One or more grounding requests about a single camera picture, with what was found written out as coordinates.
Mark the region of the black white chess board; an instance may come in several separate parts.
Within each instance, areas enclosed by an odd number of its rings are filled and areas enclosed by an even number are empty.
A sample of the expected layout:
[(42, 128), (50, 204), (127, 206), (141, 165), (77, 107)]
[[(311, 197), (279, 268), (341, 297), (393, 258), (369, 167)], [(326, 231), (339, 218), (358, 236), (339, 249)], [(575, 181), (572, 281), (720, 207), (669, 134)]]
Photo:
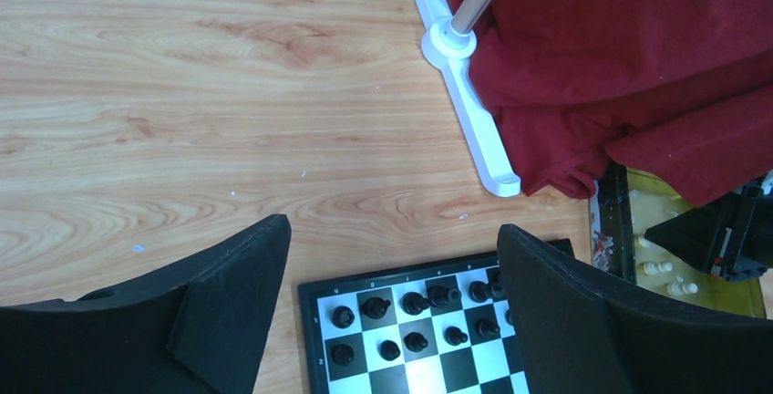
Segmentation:
[[(525, 393), (520, 344), (493, 252), (302, 284), (313, 393)], [(331, 323), (337, 306), (356, 320)], [(339, 367), (332, 348), (354, 362)]]

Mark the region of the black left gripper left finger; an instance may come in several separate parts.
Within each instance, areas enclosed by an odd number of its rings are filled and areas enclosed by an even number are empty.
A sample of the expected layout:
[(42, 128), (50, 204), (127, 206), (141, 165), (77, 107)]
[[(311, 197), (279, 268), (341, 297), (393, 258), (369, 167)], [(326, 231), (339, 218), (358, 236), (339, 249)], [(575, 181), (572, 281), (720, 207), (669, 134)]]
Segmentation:
[(249, 393), (291, 242), (283, 214), (79, 299), (1, 310), (4, 393)]

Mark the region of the yellow metal tin box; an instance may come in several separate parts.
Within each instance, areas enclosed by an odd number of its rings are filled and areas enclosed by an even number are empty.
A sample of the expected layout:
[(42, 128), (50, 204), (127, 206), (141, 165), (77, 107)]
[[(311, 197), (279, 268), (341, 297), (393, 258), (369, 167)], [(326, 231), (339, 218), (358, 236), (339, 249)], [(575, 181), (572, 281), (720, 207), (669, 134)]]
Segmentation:
[(658, 294), (769, 318), (772, 176), (695, 207), (652, 174), (613, 163), (590, 200), (592, 263)]

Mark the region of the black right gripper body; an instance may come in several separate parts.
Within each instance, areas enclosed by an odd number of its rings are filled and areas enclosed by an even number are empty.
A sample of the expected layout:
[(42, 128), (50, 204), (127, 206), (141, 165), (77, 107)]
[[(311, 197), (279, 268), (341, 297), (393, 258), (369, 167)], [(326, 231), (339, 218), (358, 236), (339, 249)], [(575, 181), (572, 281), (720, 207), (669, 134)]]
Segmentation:
[(772, 268), (772, 180), (760, 177), (645, 230), (697, 271), (739, 282)]

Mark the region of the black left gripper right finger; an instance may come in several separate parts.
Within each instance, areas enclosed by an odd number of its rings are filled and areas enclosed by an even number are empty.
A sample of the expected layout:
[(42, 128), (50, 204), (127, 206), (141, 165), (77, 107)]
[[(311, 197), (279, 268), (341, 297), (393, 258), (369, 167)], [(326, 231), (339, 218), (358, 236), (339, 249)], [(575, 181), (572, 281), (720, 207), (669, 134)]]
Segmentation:
[(769, 393), (772, 324), (691, 305), (514, 224), (497, 240), (532, 393)]

